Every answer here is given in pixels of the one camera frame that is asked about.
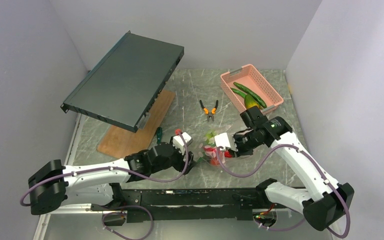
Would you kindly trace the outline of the clear zip top bag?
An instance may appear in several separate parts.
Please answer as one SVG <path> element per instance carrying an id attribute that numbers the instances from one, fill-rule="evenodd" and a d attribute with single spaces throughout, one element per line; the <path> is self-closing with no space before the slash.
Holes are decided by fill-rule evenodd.
<path id="1" fill-rule="evenodd" d="M 222 133 L 228 133 L 228 134 L 234 134 L 241 130 L 240 124 L 229 124 L 221 127 L 215 127 L 211 128 L 210 130 L 206 130 L 204 132 L 204 135 L 198 138 L 198 145 L 197 150 L 195 152 L 197 153 L 194 160 L 197 163 L 207 163 L 211 166 L 218 167 L 220 163 L 217 160 L 216 157 L 216 142 L 215 142 L 215 136 L 222 134 Z"/>

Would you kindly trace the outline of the red fake pepper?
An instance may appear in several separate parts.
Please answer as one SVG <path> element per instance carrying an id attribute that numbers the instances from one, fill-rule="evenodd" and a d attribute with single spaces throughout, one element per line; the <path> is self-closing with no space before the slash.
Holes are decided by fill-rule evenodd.
<path id="1" fill-rule="evenodd" d="M 216 148 L 214 146 L 205 145 L 203 147 L 203 150 L 204 150 L 205 155 L 207 157 L 209 157 L 209 163 L 211 165 L 213 165 L 213 166 L 219 166 L 220 165 L 217 154 L 216 154 Z M 233 157 L 228 151 L 224 151 L 221 153 L 223 154 L 223 156 L 221 156 L 221 162 L 223 164 L 226 163 L 226 160 L 231 159 Z"/>

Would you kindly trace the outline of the green orange fake mango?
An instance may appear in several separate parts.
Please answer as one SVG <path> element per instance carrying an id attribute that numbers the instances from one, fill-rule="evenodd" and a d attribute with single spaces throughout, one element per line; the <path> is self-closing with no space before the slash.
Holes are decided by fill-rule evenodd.
<path id="1" fill-rule="evenodd" d="M 258 109 L 261 110 L 263 108 L 250 94 L 245 95 L 244 106 L 246 109 L 250 109 L 252 107 L 258 107 Z"/>

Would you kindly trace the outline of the green fake chili pepper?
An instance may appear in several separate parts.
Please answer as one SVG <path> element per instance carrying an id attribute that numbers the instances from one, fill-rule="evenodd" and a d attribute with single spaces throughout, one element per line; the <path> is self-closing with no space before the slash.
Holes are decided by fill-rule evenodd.
<path id="1" fill-rule="evenodd" d="M 232 90 L 233 93 L 235 93 L 236 95 L 240 96 L 241 98 L 245 99 L 246 97 L 246 93 L 244 93 L 243 91 L 239 90 L 239 89 L 236 89 L 236 88 L 230 88 Z"/>

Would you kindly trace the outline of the green fake cucumber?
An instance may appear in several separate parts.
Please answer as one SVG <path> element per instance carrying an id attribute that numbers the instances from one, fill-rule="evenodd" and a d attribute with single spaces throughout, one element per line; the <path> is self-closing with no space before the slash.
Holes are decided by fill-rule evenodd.
<path id="1" fill-rule="evenodd" d="M 265 109 L 267 107 L 267 104 L 265 103 L 265 101 L 259 96 L 257 95 L 254 91 L 252 91 L 250 88 L 244 86 L 243 84 L 240 84 L 238 82 L 234 82 L 233 83 L 239 90 L 241 91 L 244 91 L 245 93 L 251 95 L 255 100 L 256 102 L 263 108 Z"/>

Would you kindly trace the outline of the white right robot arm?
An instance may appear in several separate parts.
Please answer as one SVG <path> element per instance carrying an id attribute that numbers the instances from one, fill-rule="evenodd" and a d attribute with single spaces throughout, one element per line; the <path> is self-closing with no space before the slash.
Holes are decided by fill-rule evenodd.
<path id="1" fill-rule="evenodd" d="M 256 203 L 267 208 L 280 204 L 303 215 L 316 230 L 323 231 L 342 217 L 345 230 L 337 237 L 345 238 L 350 230 L 350 206 L 354 189 L 341 184 L 328 174 L 305 149 L 292 127 L 280 116 L 268 119 L 253 106 L 240 114 L 247 127 L 227 136 L 228 152 L 235 156 L 252 155 L 253 150 L 266 145 L 270 156 L 276 152 L 298 176 L 304 189 L 286 186 L 275 179 L 267 179 L 256 187 Z"/>

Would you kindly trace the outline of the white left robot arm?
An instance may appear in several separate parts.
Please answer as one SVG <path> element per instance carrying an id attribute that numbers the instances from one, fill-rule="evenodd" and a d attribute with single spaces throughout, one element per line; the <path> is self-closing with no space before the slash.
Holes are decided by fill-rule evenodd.
<path id="1" fill-rule="evenodd" d="M 20 203 L 30 208 L 34 216 L 44 215 L 61 206 L 95 204 L 119 209 L 124 203 L 121 185 L 150 180 L 151 175 L 174 168 L 181 176 L 194 167 L 194 154 L 181 145 L 162 142 L 112 162 L 72 166 L 55 159 L 46 163 L 28 179 L 25 194 L 30 202 Z"/>

